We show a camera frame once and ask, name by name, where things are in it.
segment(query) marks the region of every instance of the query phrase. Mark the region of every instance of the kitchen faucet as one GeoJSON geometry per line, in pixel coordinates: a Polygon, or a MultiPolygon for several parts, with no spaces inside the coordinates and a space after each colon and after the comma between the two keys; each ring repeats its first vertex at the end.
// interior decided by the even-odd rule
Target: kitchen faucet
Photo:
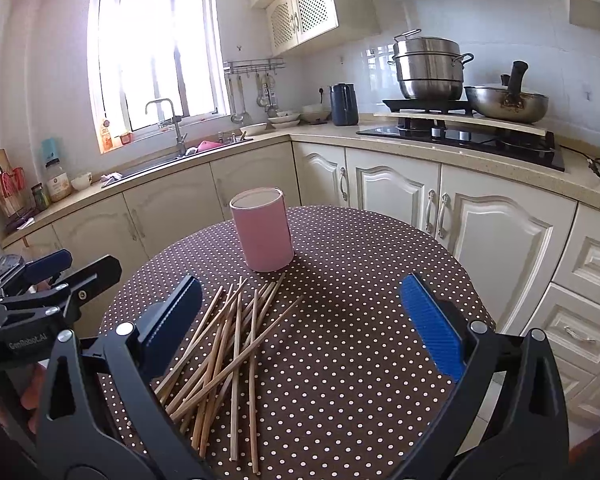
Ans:
{"type": "Polygon", "coordinates": [[[173,107],[173,101],[169,98],[160,98],[160,99],[154,99],[153,101],[149,101],[144,106],[144,113],[145,114],[149,113],[149,105],[151,103],[155,103],[157,105],[158,103],[161,103],[163,101],[167,101],[171,105],[171,115],[172,115],[171,121],[173,121],[173,126],[176,127],[176,145],[178,147],[178,154],[180,156],[185,156],[187,153],[187,148],[184,145],[184,140],[187,138],[188,132],[184,135],[182,135],[180,133],[180,126],[178,126],[178,122],[180,122],[182,120],[182,117],[176,115],[176,110],[173,107]]]}

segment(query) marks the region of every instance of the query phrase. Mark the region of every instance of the power cord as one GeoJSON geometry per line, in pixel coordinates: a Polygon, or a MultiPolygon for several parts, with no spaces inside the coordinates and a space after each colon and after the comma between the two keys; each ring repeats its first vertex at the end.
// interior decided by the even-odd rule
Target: power cord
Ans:
{"type": "Polygon", "coordinates": [[[579,150],[574,150],[573,148],[568,148],[567,146],[562,146],[562,149],[569,150],[570,152],[577,153],[582,155],[587,159],[587,163],[589,165],[589,169],[596,174],[596,176],[600,179],[600,157],[593,158],[592,156],[587,155],[584,152],[580,152],[579,150]]]}

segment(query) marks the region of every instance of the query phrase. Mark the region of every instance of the window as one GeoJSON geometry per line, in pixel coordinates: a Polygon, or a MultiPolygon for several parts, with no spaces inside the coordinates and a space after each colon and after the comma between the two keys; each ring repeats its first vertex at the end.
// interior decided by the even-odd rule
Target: window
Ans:
{"type": "Polygon", "coordinates": [[[95,0],[97,76],[93,101],[112,136],[139,139],[176,115],[189,122],[224,112],[221,59],[209,0],[95,0]]]}

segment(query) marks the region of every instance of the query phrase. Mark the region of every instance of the wall-mounted rack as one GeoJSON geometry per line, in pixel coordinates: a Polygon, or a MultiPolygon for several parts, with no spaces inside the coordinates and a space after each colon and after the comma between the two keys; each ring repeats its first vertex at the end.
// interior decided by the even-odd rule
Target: wall-mounted rack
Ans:
{"type": "Polygon", "coordinates": [[[271,59],[246,59],[243,61],[226,61],[225,74],[255,74],[256,72],[273,72],[285,67],[285,60],[281,57],[271,59]]]}

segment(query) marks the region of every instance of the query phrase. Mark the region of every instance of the pink cylindrical container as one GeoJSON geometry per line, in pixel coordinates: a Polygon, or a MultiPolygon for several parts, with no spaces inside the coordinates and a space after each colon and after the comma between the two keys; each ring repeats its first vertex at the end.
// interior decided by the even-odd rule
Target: pink cylindrical container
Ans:
{"type": "Polygon", "coordinates": [[[247,266],[256,272],[282,269],[294,259],[285,198],[275,187],[236,195],[230,203],[247,266]]]}

